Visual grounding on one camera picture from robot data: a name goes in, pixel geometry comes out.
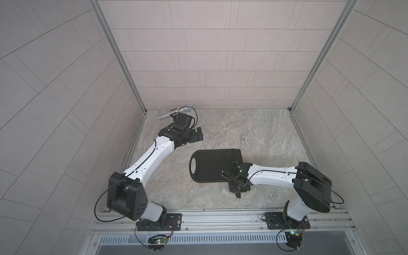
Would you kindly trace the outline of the black cutting board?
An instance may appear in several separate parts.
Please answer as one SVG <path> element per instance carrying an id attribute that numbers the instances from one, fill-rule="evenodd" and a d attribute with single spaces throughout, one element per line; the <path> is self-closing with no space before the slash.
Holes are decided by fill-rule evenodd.
<path id="1" fill-rule="evenodd" d="M 189 162 L 191 178 L 197 183 L 228 182 L 220 173 L 232 166 L 235 149 L 210 149 L 194 152 Z"/>

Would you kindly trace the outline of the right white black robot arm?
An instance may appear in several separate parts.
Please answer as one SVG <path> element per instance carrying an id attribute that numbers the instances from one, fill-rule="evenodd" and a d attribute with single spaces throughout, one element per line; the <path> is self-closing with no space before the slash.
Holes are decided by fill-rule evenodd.
<path id="1" fill-rule="evenodd" d="M 234 162 L 232 167 L 221 170 L 220 175 L 228 180 L 237 198 L 257 185 L 296 191 L 297 199 L 287 201 L 282 214 L 283 224 L 290 228 L 299 226 L 313 211 L 330 212 L 331 195 L 334 192 L 332 181 L 309 163 L 301 161 L 296 167 L 276 168 Z"/>

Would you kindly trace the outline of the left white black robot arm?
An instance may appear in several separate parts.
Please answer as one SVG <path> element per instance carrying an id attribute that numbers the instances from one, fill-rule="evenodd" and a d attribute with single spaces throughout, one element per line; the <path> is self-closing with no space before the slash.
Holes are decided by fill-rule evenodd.
<path id="1" fill-rule="evenodd" d="M 150 148 L 128 169 L 113 173 L 108 180 L 107 208 L 123 218 L 142 220 L 163 228 L 167 225 L 167 209 L 148 200 L 145 187 L 159 165 L 178 147 L 202 141 L 198 117 L 181 111 L 170 114 L 173 122 L 162 128 Z"/>

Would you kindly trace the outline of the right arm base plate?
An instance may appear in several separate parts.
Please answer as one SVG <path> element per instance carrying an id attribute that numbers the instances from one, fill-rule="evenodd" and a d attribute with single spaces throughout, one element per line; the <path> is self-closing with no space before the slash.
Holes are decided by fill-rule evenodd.
<path id="1" fill-rule="evenodd" d="M 310 229 L 310 223 L 307 216 L 302 221 L 296 221 L 292 218 L 285 216 L 283 212 L 265 212 L 261 220 L 267 223 L 269 230 L 282 230 L 282 229 Z"/>

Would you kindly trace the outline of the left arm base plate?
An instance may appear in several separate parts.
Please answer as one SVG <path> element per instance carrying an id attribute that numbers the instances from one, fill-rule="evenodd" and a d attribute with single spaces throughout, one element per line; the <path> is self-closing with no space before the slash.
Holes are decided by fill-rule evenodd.
<path id="1" fill-rule="evenodd" d="M 181 229 L 182 214 L 166 214 L 157 222 L 142 219 L 137 223 L 137 231 L 179 231 Z"/>

